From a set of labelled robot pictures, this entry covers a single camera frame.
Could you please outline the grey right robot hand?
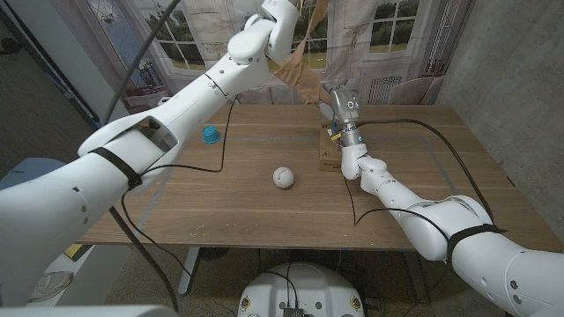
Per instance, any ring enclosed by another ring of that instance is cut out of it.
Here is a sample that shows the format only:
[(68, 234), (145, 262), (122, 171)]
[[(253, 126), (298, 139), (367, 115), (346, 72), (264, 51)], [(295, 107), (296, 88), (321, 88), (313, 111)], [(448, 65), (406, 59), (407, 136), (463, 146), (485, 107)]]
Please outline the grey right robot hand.
[(326, 121), (337, 121), (339, 125), (359, 120), (360, 102), (358, 92), (360, 81), (347, 79), (344, 85), (324, 84), (323, 89), (330, 95), (330, 101), (321, 101), (319, 109)]

